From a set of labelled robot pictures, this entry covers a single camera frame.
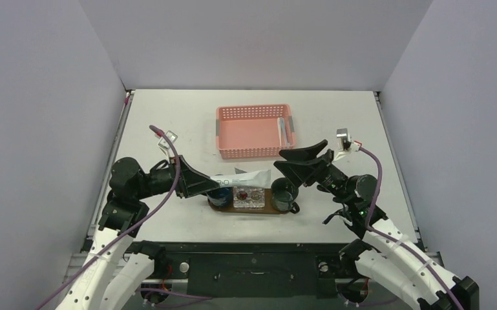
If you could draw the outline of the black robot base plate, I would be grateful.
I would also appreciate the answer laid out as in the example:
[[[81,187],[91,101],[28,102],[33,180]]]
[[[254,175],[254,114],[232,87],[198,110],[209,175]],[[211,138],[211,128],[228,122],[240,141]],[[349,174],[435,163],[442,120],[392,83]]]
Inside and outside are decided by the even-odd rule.
[[[144,287],[213,298],[336,298],[367,294],[361,276],[340,261],[345,243],[178,243],[140,241],[132,254],[156,255]]]

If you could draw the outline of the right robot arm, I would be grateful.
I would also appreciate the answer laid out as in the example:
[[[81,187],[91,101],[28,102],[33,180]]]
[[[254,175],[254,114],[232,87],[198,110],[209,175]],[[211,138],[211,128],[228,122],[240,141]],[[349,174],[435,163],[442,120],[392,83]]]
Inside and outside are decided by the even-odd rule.
[[[327,149],[327,140],[299,149],[279,152],[274,163],[295,187],[317,185],[333,196],[341,209],[323,224],[339,217],[356,239],[339,252],[340,270],[355,278],[369,278],[412,309],[479,309],[480,289],[469,276],[460,278],[410,241],[377,206],[383,166],[377,156],[358,141],[344,142],[341,152]],[[362,152],[377,166],[377,176],[347,176],[335,161]]]

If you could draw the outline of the light blue toothbrush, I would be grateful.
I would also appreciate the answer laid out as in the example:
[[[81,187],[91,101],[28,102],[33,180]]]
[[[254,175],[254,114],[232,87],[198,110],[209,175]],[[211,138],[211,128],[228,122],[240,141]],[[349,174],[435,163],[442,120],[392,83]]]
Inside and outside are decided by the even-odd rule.
[[[288,137],[288,129],[287,129],[286,121],[284,118],[280,119],[280,126],[282,129],[282,137],[284,139],[284,144],[285,144],[285,146],[290,147],[291,143],[290,143],[290,139]]]

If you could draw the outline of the dark green mug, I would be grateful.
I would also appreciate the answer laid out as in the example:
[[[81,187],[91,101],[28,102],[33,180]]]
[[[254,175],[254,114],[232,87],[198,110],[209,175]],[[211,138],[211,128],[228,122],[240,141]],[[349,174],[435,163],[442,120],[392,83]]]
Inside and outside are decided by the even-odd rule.
[[[278,178],[271,184],[271,206],[279,212],[298,214],[300,207],[295,201],[299,188],[287,178]]]

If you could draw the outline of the pink perforated plastic basket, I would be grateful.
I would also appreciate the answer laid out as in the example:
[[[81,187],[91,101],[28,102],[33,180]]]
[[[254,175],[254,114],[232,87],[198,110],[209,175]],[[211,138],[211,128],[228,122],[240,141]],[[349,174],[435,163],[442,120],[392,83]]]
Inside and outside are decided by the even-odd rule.
[[[279,145],[277,118],[284,118],[291,146]],[[224,160],[276,158],[279,151],[296,145],[291,108],[288,104],[218,107],[220,135],[217,149]]]

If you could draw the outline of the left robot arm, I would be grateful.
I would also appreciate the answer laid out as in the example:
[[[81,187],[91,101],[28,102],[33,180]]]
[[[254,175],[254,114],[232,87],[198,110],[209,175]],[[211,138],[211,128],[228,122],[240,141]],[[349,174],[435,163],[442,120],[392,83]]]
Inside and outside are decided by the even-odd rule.
[[[143,199],[160,194],[189,198],[219,184],[178,156],[160,161],[149,172],[134,158],[119,159],[112,165],[109,186],[91,250],[58,309],[121,309],[148,276],[158,278],[167,269],[164,248],[140,242],[125,267],[115,272],[150,213]]]

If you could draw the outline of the white toothbrush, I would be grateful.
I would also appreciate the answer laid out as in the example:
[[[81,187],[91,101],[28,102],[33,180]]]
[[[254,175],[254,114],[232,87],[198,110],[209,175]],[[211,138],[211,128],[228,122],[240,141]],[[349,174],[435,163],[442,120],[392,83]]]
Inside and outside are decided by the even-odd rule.
[[[284,133],[284,118],[277,118],[277,127],[279,133],[279,145],[282,145]]]

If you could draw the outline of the dark blue mug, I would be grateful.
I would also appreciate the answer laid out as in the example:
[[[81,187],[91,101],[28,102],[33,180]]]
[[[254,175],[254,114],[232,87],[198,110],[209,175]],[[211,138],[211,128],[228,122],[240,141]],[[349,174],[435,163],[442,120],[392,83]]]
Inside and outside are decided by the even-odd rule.
[[[220,184],[218,189],[206,193],[209,203],[217,208],[227,207],[233,201],[233,189],[227,178],[219,178],[218,174],[212,177]]]

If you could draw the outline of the brown oval wooden tray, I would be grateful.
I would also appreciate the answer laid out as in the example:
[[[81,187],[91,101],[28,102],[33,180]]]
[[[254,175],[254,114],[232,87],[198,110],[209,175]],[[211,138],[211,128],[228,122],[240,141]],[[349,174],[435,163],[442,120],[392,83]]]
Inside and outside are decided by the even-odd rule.
[[[227,206],[224,207],[217,207],[216,205],[212,204],[209,200],[207,200],[207,204],[217,212],[224,212],[224,213],[234,213],[234,214],[273,214],[273,215],[278,215],[278,214],[288,214],[290,211],[278,211],[273,208],[271,200],[266,199],[265,205],[263,208],[235,208],[233,206],[233,203],[230,203]]]

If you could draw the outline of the dark cap toothpaste tube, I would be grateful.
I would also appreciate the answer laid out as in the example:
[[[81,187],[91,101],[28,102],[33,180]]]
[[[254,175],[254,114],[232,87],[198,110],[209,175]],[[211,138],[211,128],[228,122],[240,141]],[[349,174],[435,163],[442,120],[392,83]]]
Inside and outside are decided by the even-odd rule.
[[[256,170],[232,175],[215,175],[210,177],[216,181],[220,188],[229,187],[255,187],[266,188],[271,182],[271,171]]]

